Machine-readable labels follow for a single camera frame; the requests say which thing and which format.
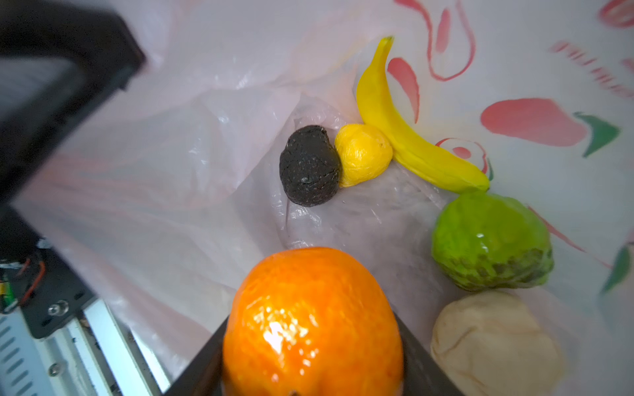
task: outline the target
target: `white plastic bag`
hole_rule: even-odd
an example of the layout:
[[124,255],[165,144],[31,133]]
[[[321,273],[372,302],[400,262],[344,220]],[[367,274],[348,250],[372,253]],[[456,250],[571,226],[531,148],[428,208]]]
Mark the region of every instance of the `white plastic bag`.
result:
[[122,4],[150,65],[15,206],[173,373],[250,268],[285,248],[354,255],[426,347],[437,313],[464,294],[429,255],[453,194],[396,163],[314,208],[289,203],[279,182],[296,128],[333,137],[360,121],[356,81],[394,35],[389,82],[403,117],[551,229],[550,281],[517,294],[566,351],[559,394],[634,387],[631,253],[614,264],[634,225],[631,1]]

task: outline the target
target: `beige round object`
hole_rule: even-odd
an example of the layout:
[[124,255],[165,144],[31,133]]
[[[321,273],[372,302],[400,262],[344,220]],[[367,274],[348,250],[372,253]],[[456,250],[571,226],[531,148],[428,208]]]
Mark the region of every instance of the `beige round object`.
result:
[[436,319],[431,350],[465,396],[546,395],[566,364],[528,307],[502,291],[447,305]]

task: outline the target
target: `black avocado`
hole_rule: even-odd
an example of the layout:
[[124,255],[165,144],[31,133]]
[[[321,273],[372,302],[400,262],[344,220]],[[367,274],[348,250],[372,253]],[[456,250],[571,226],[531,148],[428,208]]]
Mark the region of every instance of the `black avocado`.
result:
[[337,193],[341,160],[326,130],[309,125],[293,132],[280,155],[280,180],[289,200],[312,207]]

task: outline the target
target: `perforated metal panel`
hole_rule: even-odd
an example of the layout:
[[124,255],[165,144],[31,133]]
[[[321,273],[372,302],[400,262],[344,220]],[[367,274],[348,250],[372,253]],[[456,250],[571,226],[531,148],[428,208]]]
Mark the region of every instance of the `perforated metal panel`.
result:
[[0,316],[0,388],[5,396],[54,395],[20,311]]

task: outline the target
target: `yellow lemon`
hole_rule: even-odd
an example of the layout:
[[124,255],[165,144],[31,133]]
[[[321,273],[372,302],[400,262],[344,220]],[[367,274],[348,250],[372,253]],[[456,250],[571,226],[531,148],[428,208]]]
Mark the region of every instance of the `yellow lemon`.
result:
[[339,130],[335,148],[343,173],[339,186],[350,187],[374,179],[387,169],[392,160],[392,146],[378,128],[349,124]]

